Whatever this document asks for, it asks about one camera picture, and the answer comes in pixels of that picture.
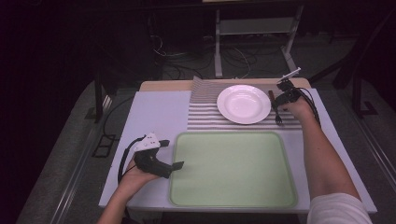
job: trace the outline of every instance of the white table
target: white table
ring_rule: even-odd
[[[275,83],[277,79],[239,79],[239,80],[215,80],[217,82],[232,83]],[[303,78],[294,78],[295,86],[307,87],[309,83]],[[187,131],[189,100],[191,96],[191,81],[160,81],[147,82],[142,85],[141,91],[134,98],[130,114],[110,168],[106,185],[99,202],[100,206],[106,206],[109,198],[117,187],[117,174],[120,166],[122,153],[128,145],[144,134],[155,132],[160,140],[170,140],[168,147],[160,148],[157,158],[165,163],[172,163],[173,148],[176,137]],[[352,161],[332,125],[326,109],[321,102],[316,90],[310,90],[313,94],[323,132],[332,142],[362,198],[369,213],[376,212],[375,205],[361,182]],[[151,211],[194,211],[194,212],[255,212],[255,213],[307,213],[309,210],[309,193],[304,170],[303,137],[301,131],[278,132],[284,141],[284,147],[290,163],[290,169],[297,190],[298,202],[294,207],[287,209],[276,208],[229,208],[229,207],[180,207],[174,206],[168,199],[169,179],[160,178],[149,182],[143,187],[131,201],[128,207],[133,209]],[[133,156],[131,152],[127,161]]]

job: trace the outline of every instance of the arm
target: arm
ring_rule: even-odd
[[[347,168],[319,127],[308,103],[300,97],[297,102],[282,105],[302,124],[304,164],[311,200],[331,193],[346,193],[360,198]]]
[[[158,176],[145,173],[134,167],[134,159],[131,159],[126,174],[111,196],[97,223],[121,223],[126,204],[145,184],[156,178]]]

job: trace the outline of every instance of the white sleeve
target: white sleeve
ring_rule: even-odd
[[[345,193],[322,195],[311,201],[307,224],[372,223],[363,203]]]

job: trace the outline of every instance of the fork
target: fork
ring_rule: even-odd
[[[275,123],[277,125],[282,124],[282,118],[279,116],[279,112],[277,111],[277,104],[275,101],[275,96],[273,91],[268,91],[268,94],[270,95],[270,100],[271,100],[271,107],[275,110],[276,116],[275,116]]]

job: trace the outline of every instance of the gray floor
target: gray floor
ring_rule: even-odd
[[[354,44],[353,39],[335,40],[329,44],[329,39],[327,35],[296,38],[291,55],[296,65],[302,68],[301,77],[312,77],[337,62],[350,51]],[[281,77],[288,72],[278,50],[280,45],[286,41],[285,36],[262,37],[263,45],[251,43],[256,40],[244,39],[244,44],[224,42],[225,60],[232,57],[239,60],[239,62],[227,63],[223,59],[225,78],[243,77],[248,71],[246,78]],[[236,49],[245,53],[244,56],[247,57],[250,69]],[[181,58],[172,58],[173,65],[164,68],[163,79],[172,79],[179,75],[180,78],[185,79],[199,75],[213,78],[212,51],[209,52],[205,52],[204,55],[200,54],[199,57],[189,54]],[[256,53],[257,62],[255,62],[255,58],[248,57],[249,52]],[[195,70],[182,69],[180,74],[175,68],[175,64],[195,68]],[[396,141],[392,133],[396,130],[396,113],[378,96],[369,83],[364,82],[363,100],[370,101],[377,109],[378,115],[367,116],[364,120],[356,119],[349,106],[350,87],[342,91],[335,90],[331,85],[335,75],[336,72],[333,72],[313,84],[313,87],[318,89],[350,158],[377,206],[378,213],[371,215],[373,222],[396,223],[396,215],[393,211],[396,207],[395,190],[373,154],[373,141],[368,141],[370,138],[367,137],[367,133],[361,131],[360,128],[362,125],[367,126],[389,160],[395,162],[392,146]],[[119,90],[116,96],[111,97],[112,104],[110,108],[107,108],[106,115],[115,106],[133,97],[135,91],[131,89]],[[107,133],[114,133],[120,137],[131,103],[132,100],[129,100],[111,113],[106,122]],[[108,158],[91,157],[103,132],[105,122],[102,119],[101,122],[95,124],[92,119],[86,119],[90,108],[93,107],[94,91],[91,84],[76,102],[69,120],[64,125],[63,132],[49,156],[46,167],[21,212],[18,223],[93,223],[99,218],[102,209],[97,204],[117,143],[112,147]]]

